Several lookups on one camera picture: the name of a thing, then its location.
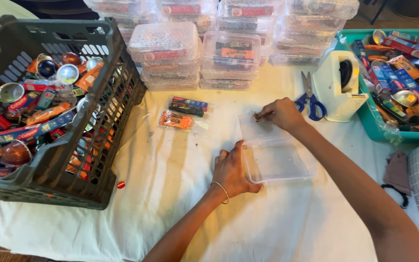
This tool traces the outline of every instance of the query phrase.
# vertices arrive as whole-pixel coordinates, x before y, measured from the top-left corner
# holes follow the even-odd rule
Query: black beaded bracelet
[[[407,194],[400,192],[399,190],[395,189],[393,185],[389,185],[389,184],[382,184],[381,188],[392,188],[393,190],[399,192],[399,194],[402,196],[402,198],[404,199],[404,202],[402,203],[402,205],[400,205],[401,208],[406,209],[408,206],[408,198],[407,198]]]

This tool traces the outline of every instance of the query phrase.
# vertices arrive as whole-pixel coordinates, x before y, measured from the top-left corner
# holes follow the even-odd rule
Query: stacked plastic container
[[[258,35],[206,32],[200,53],[200,88],[248,90],[258,76],[260,54]]]
[[[192,22],[201,40],[205,32],[216,28],[218,0],[156,0],[156,5],[160,22]]]
[[[358,6],[357,0],[288,0],[276,25],[271,62],[317,64],[337,31],[357,14]]]
[[[150,91],[196,90],[200,45],[194,23],[165,22],[135,27],[127,52],[142,64],[140,78]]]
[[[284,8],[285,0],[222,0],[216,17],[218,30],[260,36],[263,66],[272,53],[276,20]]]
[[[128,43],[137,25],[157,22],[154,1],[147,0],[84,0],[85,4],[100,15],[114,17],[119,31]]]

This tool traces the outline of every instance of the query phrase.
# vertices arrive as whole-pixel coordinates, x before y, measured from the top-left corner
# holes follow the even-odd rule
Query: silver bangle
[[[210,186],[211,186],[211,184],[212,183],[216,183],[216,184],[218,184],[218,186],[220,186],[223,190],[224,190],[224,193],[226,193],[226,196],[227,196],[227,203],[224,203],[223,202],[223,204],[224,205],[227,205],[227,204],[229,204],[229,195],[227,194],[227,191],[223,188],[223,186],[221,186],[221,184],[219,184],[218,182],[216,182],[216,181],[211,181],[211,183],[209,184]]]

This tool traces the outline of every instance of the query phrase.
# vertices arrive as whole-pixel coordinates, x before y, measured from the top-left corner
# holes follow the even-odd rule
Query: white tablecloth
[[[230,150],[241,139],[237,116],[260,110],[277,98],[298,98],[303,94],[300,70],[315,69],[267,65],[248,92],[147,92],[133,110],[113,164],[118,180],[126,186],[116,189],[108,208],[94,211],[0,201],[0,246],[56,260],[143,259],[204,194],[219,150]],[[191,132],[159,127],[172,95],[208,102],[209,119]],[[356,115],[349,123],[310,122],[382,183],[386,157],[395,149],[371,141]],[[287,221],[295,218],[295,203],[300,200],[289,194],[289,187],[271,185],[259,194],[240,195],[219,206],[196,233],[183,261],[376,261],[363,222],[322,167],[320,172],[324,179],[314,187],[294,253],[286,247]],[[419,229],[415,201],[409,200],[406,212]]]

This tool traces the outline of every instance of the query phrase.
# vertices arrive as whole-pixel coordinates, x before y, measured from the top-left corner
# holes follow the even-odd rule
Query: person's left hand
[[[236,143],[235,147],[227,152],[221,150],[214,160],[213,181],[218,182],[226,190],[229,198],[242,193],[258,193],[264,186],[248,182],[242,173],[242,150],[243,140]]]

